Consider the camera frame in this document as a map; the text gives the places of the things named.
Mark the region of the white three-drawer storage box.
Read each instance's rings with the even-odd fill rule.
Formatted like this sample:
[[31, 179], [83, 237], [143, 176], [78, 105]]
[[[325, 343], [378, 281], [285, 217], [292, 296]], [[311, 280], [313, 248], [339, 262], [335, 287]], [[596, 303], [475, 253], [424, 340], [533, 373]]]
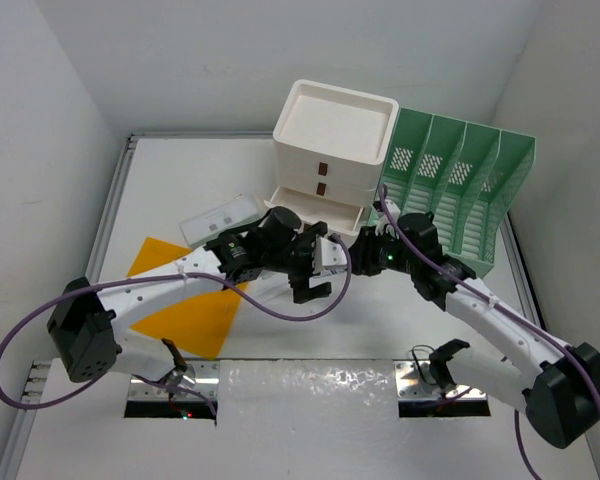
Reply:
[[348, 243], [376, 195], [400, 107], [396, 100], [301, 79], [273, 130], [276, 189], [264, 204], [323, 221]]

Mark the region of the orange plastic folder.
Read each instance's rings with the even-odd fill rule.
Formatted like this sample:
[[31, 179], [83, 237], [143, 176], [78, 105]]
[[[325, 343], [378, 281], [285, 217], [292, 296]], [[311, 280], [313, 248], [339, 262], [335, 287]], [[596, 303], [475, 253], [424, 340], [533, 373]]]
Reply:
[[[189, 254], [185, 247], [159, 239], [144, 240], [128, 274], [146, 273]], [[231, 290], [189, 298], [134, 324], [131, 329], [207, 360], [216, 359], [230, 333], [241, 297]]]

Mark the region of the blue-capped small dropper bottle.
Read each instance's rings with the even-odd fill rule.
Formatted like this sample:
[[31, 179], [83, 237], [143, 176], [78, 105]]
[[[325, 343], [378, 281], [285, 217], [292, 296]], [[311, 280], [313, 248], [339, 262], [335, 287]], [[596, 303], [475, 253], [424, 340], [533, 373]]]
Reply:
[[323, 270], [322, 272], [320, 272], [321, 276], [333, 276], [333, 275], [341, 275], [341, 274], [348, 274], [349, 270], [347, 268], [343, 268], [343, 269], [327, 269], [327, 270]]

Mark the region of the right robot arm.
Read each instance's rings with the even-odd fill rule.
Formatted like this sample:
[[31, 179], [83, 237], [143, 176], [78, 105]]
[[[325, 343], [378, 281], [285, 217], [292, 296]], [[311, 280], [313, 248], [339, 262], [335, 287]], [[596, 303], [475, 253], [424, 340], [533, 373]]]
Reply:
[[395, 228], [364, 227], [349, 252], [357, 275], [409, 275], [424, 300], [465, 322], [508, 361], [492, 361], [453, 339], [429, 356], [428, 375], [439, 388], [465, 383], [486, 391], [524, 413], [536, 433], [559, 449], [600, 421], [600, 352], [535, 332], [469, 266], [444, 253], [431, 216], [411, 213]]

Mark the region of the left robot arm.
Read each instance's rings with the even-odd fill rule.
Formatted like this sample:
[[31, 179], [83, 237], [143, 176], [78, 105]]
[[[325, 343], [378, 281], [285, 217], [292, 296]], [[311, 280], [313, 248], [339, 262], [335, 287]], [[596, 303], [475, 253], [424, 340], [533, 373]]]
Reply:
[[47, 329], [74, 383], [109, 371], [168, 383], [187, 370], [180, 347], [166, 337], [132, 332], [136, 323], [264, 272], [286, 275], [297, 304], [325, 298], [330, 283], [311, 285], [311, 278], [346, 264], [343, 247], [328, 236], [324, 222], [304, 229], [293, 211], [274, 207], [255, 222], [226, 229], [193, 252], [110, 287], [85, 278], [70, 282]]

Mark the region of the clear sleeve with documents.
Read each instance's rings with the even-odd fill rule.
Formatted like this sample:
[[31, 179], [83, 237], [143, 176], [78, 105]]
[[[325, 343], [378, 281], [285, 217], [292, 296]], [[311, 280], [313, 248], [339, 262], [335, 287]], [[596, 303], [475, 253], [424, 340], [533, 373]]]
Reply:
[[179, 229], [186, 245], [197, 250], [228, 229], [236, 228], [239, 236], [245, 236], [250, 224], [259, 226], [267, 211], [256, 195], [238, 195], [229, 202], [181, 220]]

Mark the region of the green plastic file organizer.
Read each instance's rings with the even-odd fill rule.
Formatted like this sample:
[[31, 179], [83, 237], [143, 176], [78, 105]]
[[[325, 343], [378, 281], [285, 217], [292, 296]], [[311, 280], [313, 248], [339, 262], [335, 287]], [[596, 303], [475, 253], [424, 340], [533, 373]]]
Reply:
[[381, 175], [402, 213], [431, 213], [443, 249], [486, 276], [536, 158], [532, 136], [401, 109]]

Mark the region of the white foam front panel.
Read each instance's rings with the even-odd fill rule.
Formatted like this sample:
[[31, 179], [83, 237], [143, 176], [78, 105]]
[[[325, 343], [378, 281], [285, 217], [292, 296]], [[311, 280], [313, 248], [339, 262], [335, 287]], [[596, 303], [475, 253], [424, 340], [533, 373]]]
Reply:
[[514, 436], [497, 401], [475, 418], [403, 418], [386, 361], [224, 361], [216, 420], [124, 416], [109, 374], [40, 411], [21, 479], [593, 479], [587, 444]]

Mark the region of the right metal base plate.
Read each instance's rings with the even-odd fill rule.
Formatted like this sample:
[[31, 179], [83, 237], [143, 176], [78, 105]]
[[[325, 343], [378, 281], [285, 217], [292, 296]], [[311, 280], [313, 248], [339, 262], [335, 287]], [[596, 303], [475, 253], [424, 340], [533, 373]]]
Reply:
[[483, 401], [486, 393], [467, 385], [441, 389], [429, 372], [427, 360], [405, 360], [394, 363], [394, 377], [398, 399], [411, 402], [438, 402], [442, 400]]

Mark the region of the metal base plate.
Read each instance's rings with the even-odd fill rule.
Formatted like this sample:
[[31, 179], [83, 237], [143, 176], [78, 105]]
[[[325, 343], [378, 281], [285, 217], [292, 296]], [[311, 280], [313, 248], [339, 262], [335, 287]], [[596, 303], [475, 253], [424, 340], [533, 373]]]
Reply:
[[[219, 388], [220, 363], [199, 358], [186, 358], [187, 371], [179, 387], [196, 391], [209, 400], [215, 400]], [[167, 400], [170, 392], [164, 388], [157, 388], [138, 379], [130, 380], [127, 399], [131, 401], [157, 401]]]
[[398, 399], [411, 402], [438, 402], [442, 400], [483, 401], [486, 393], [467, 385], [441, 389], [429, 372], [427, 360], [405, 360], [394, 363], [394, 377]]

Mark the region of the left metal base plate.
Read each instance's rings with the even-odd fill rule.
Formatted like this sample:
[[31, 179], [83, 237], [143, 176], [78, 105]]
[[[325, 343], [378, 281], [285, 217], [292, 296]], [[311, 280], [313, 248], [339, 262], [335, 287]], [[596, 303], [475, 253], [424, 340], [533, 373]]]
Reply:
[[[220, 363], [199, 358], [186, 358], [187, 371], [179, 387], [196, 391], [209, 400], [215, 400], [219, 388]], [[170, 392], [164, 388], [157, 388], [138, 379], [130, 380], [127, 399], [131, 401], [157, 401], [167, 400]]]

